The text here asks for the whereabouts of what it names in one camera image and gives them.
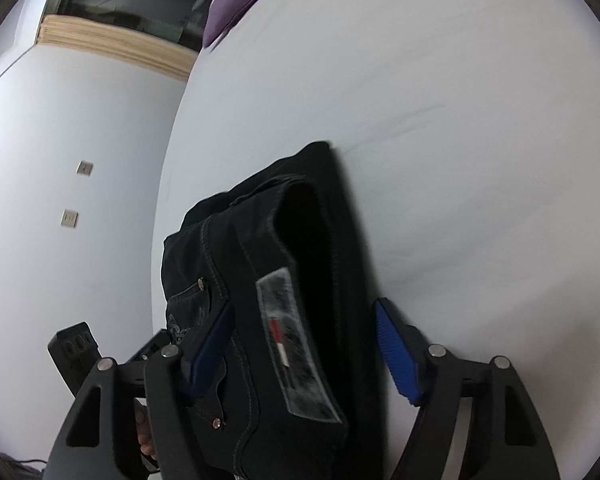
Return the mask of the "person's left hand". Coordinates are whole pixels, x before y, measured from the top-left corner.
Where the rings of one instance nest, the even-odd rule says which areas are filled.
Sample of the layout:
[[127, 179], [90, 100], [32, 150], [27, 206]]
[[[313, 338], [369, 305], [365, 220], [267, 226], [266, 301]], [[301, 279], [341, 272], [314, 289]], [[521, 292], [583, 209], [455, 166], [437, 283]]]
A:
[[148, 409], [144, 404], [141, 404], [139, 400], [134, 400], [134, 414], [137, 442], [140, 445], [140, 452], [143, 455], [150, 457], [152, 460], [158, 460], [154, 439], [151, 434]]

